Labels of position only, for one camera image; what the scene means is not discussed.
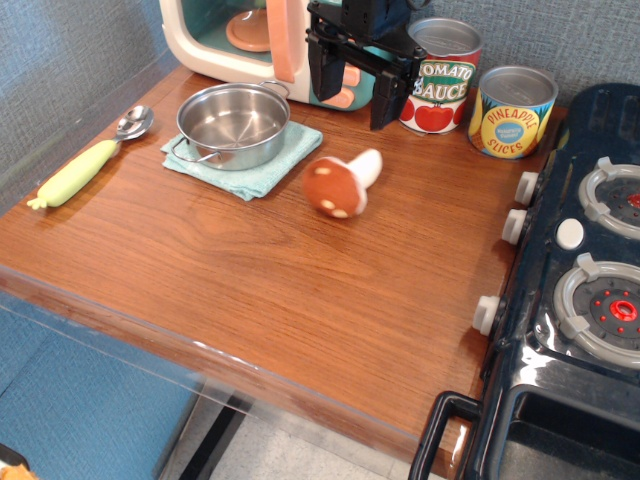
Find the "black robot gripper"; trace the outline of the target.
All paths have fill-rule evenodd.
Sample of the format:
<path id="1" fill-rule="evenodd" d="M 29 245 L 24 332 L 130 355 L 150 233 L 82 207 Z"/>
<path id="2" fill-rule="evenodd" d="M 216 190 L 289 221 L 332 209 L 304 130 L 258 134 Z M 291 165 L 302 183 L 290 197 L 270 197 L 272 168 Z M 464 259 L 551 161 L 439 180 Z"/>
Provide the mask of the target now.
<path id="1" fill-rule="evenodd" d="M 312 90 L 319 101 L 337 95 L 343 84 L 345 60 L 351 47 L 379 49 L 393 58 L 421 61 L 426 50 L 408 33 L 411 15 L 424 1 L 311 1 L 307 30 Z M 370 129 L 382 130 L 398 120 L 413 82 L 409 72 L 385 69 L 375 76 Z"/>

